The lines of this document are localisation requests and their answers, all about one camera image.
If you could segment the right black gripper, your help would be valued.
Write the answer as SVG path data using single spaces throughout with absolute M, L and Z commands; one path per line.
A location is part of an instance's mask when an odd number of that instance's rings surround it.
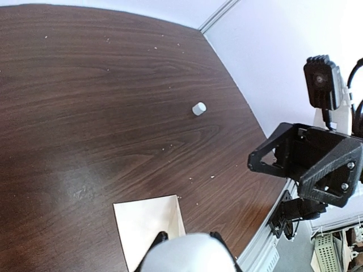
M 362 172 L 362 140 L 282 122 L 248 156 L 252 172 L 291 178 L 301 198 L 344 207 Z

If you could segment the beige envelope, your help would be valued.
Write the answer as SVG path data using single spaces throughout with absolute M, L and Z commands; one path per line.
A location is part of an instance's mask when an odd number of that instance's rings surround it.
M 168 195 L 113 205 L 127 271 L 135 271 L 157 234 L 169 239 L 185 235 L 177 195 Z

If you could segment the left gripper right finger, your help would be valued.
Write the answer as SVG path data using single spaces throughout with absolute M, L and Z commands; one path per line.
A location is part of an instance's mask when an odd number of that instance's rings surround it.
M 209 232 L 209 235 L 210 235 L 210 237 L 218 240 L 223 245 L 223 247 L 226 249 L 226 251 L 228 252 L 228 254 L 230 255 L 230 257 L 232 258 L 235 271 L 236 272 L 243 272 L 243 270 L 240 268 L 240 266 L 237 263 L 237 259 L 231 253 L 230 249 L 226 245 L 226 243 L 225 243 L 224 239 L 222 238 L 221 234 L 219 232 Z

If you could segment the white glue stick cap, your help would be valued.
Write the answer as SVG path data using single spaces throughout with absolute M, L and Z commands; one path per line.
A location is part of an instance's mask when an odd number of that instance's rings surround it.
M 198 102 L 197 104 L 195 104 L 193 107 L 192 107 L 192 113 L 195 115 L 195 116 L 200 116 L 202 115 L 203 113 L 205 113 L 207 110 L 206 108 L 206 105 L 203 103 L 203 102 Z

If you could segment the green white glue stick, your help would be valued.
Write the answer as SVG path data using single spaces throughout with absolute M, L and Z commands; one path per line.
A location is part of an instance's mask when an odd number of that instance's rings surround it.
M 155 246 L 141 271 L 235 271 L 232 258 L 209 233 L 190 233 Z

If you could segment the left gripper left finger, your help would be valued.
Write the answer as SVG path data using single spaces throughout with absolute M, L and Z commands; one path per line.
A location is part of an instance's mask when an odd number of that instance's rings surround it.
M 161 244 L 162 242 L 165 242 L 165 241 L 167 241 L 168 240 L 168 233 L 167 232 L 165 232 L 165 231 L 160 231 L 157 235 L 156 235 L 156 237 L 155 237 L 155 239 L 154 239 L 154 241 L 151 243 L 151 245 L 150 245 L 150 247 L 148 248 L 148 250 L 146 251 L 146 253 L 145 253 L 145 255 L 143 256 L 143 258 L 142 258 L 142 260 L 141 260 L 141 262 L 139 263 L 139 265 L 138 265 L 138 272 L 140 272 L 141 271 L 141 268 L 142 268 L 142 264 L 143 264 L 143 262 L 144 262 L 144 260 L 145 260 L 145 258 L 146 258 L 146 256 L 147 256 L 147 254 L 155 247 L 155 246 L 157 246 L 157 245 L 159 245 L 159 244 Z

